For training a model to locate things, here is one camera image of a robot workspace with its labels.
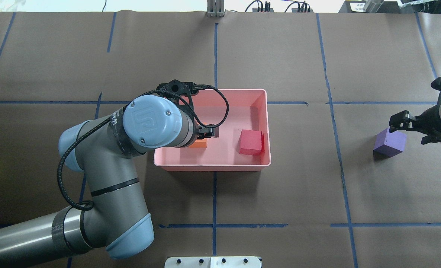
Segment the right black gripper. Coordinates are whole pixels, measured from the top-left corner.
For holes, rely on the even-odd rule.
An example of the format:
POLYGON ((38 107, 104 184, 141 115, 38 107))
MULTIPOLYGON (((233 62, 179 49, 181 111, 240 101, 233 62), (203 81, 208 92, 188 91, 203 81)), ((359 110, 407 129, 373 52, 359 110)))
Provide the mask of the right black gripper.
POLYGON ((414 117, 409 111, 402 111, 394 114, 389 119, 389 133, 397 130, 408 132, 420 132, 427 134, 421 139, 421 144, 441 144, 441 137, 432 135, 441 135, 441 118, 438 106, 433 106, 425 110, 421 115, 414 117))

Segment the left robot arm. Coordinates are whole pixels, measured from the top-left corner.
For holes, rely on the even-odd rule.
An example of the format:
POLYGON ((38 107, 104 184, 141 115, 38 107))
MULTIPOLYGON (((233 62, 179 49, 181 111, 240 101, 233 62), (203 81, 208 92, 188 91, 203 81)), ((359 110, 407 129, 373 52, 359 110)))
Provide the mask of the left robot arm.
POLYGON ((144 95, 113 114, 67 129, 59 138, 61 169, 83 172, 91 200, 0 229, 0 268, 20 268, 105 247, 110 258, 128 258, 154 240, 133 159, 162 147, 187 147, 218 136, 219 124, 202 124, 192 105, 167 93, 144 95))

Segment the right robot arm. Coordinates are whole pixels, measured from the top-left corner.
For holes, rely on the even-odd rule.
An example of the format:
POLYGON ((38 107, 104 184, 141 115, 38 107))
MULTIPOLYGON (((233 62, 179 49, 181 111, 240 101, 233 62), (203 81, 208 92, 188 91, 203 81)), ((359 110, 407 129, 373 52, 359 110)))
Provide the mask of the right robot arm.
POLYGON ((416 117, 407 110, 392 115, 388 131, 393 133, 397 130, 424 134, 421 139, 422 145, 441 144, 441 100, 416 117))

